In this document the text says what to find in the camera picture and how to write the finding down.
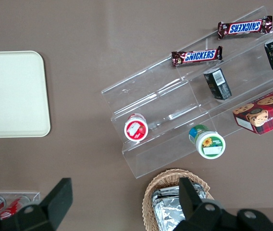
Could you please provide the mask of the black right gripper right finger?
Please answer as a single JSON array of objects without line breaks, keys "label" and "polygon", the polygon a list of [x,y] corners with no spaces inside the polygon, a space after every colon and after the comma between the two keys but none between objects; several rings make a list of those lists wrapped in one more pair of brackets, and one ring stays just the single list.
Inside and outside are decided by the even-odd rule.
[{"label": "black right gripper right finger", "polygon": [[179,180],[179,202],[185,220],[176,231],[273,231],[273,223],[260,211],[241,209],[234,216],[214,200],[200,199],[188,178]]}]

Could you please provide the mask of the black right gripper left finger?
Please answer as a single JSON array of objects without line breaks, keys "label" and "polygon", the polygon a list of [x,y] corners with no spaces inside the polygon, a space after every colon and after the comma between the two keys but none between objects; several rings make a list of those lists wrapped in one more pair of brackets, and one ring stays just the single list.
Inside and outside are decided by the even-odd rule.
[{"label": "black right gripper left finger", "polygon": [[55,231],[72,203],[72,180],[63,178],[38,205],[27,205],[11,217],[0,219],[0,231]]}]

